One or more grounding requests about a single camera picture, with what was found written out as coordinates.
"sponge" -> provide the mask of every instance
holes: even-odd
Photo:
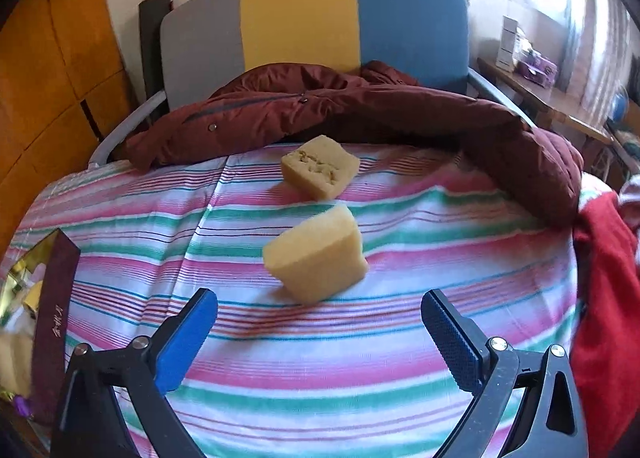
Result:
[[[264,266],[302,304],[314,304],[364,278],[362,235],[345,205],[303,221],[262,250]]]
[[[280,168],[285,181],[315,200],[333,200],[357,175],[360,159],[322,134],[283,156]]]

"blue rubber pad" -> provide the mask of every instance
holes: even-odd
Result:
[[[217,316],[218,298],[207,290],[158,355],[156,386],[161,394],[178,389]]]
[[[474,396],[482,390],[481,358],[466,341],[460,328],[430,293],[422,298],[422,322],[451,371],[458,387]]]

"striped bed sheet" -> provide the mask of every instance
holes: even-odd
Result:
[[[167,395],[208,456],[432,456],[470,395],[421,323],[431,288],[516,348],[570,347],[571,230],[545,229],[462,156],[430,149],[346,146],[361,166],[340,202],[370,271],[315,307],[293,303],[262,266],[262,247],[332,205],[282,182],[280,158],[295,147],[71,175],[33,203],[0,275],[55,227],[80,247],[67,359],[79,342],[110,349],[152,334],[199,287],[215,291],[218,320]],[[585,178],[581,205],[608,189]],[[156,456],[126,391],[116,394],[140,454]],[[485,456],[497,455],[517,401]]]

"headboard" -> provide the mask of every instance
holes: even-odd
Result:
[[[458,93],[468,73],[467,0],[191,0],[161,25],[169,108],[208,98],[273,62],[341,71],[378,59]]]

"maroon jacket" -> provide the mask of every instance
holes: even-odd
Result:
[[[423,88],[379,61],[358,76],[317,65],[255,68],[206,101],[165,115],[131,138],[127,153],[135,167],[148,170],[318,134],[414,145],[453,138],[533,215],[568,226],[577,214],[582,157],[567,140],[532,130],[500,104]]]

